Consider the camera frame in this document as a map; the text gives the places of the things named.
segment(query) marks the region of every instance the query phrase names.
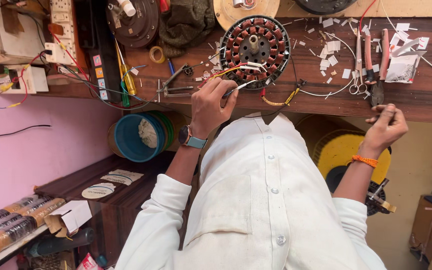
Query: person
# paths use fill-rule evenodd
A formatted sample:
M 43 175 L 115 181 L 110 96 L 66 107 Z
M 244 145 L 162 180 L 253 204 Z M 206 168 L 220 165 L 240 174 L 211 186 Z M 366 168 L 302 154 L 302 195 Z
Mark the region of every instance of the person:
M 193 94 L 192 137 L 205 140 L 230 118 L 238 91 L 224 107 L 220 101 L 236 87 L 216 78 Z M 357 154 L 375 160 L 408 127 L 393 104 L 372 110 L 380 115 L 366 120 L 373 126 Z M 352 162 L 331 196 L 291 121 L 279 114 L 266 125 L 259 115 L 226 126 L 204 155 L 181 251 L 178 230 L 204 144 L 179 147 L 142 205 L 115 270 L 385 269 L 365 241 L 374 168 Z

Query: shirt button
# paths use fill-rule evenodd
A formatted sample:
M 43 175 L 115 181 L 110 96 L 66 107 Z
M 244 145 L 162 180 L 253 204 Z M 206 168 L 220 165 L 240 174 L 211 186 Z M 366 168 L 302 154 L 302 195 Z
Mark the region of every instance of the shirt button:
M 286 237 L 280 235 L 277 238 L 277 244 L 280 246 L 284 246 L 284 244 L 286 243 Z

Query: blue bucket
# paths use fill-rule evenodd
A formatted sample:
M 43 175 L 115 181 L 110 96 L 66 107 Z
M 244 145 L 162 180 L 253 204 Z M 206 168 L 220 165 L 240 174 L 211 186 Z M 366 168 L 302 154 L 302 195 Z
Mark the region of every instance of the blue bucket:
M 158 144 L 156 148 L 149 148 L 139 137 L 139 123 L 145 119 L 155 129 Z M 165 133 L 160 122 L 147 113 L 134 113 L 123 116 L 114 128 L 114 141 L 119 151 L 127 159 L 143 163 L 157 156 L 163 150 Z

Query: orange thread bracelet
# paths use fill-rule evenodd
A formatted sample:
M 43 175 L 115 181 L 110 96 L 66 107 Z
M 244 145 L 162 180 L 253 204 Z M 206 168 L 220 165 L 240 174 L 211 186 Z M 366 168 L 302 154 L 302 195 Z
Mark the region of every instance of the orange thread bracelet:
M 366 164 L 368 164 L 369 166 L 371 166 L 371 167 L 373 167 L 373 168 L 375 168 L 376 166 L 377 166 L 377 164 L 378 164 L 378 160 L 376 159 L 372 159 L 372 158 L 364 158 L 364 157 L 362 157 L 362 156 L 359 156 L 359 155 L 354 155 L 353 156 L 353 162 L 354 161 L 360 161 L 360 162 L 362 162 L 362 163 L 366 163 Z

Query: tape roll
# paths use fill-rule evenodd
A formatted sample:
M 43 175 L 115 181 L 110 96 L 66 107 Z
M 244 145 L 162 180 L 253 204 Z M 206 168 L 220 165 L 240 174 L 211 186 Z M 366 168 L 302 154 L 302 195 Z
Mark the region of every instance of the tape roll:
M 155 59 L 155 52 L 159 51 L 161 52 L 161 58 L 159 60 Z M 159 46 L 154 46 L 149 50 L 149 58 L 151 59 L 151 61 L 157 63 L 157 64 L 161 64 L 164 62 L 164 54 L 163 54 L 163 49 Z

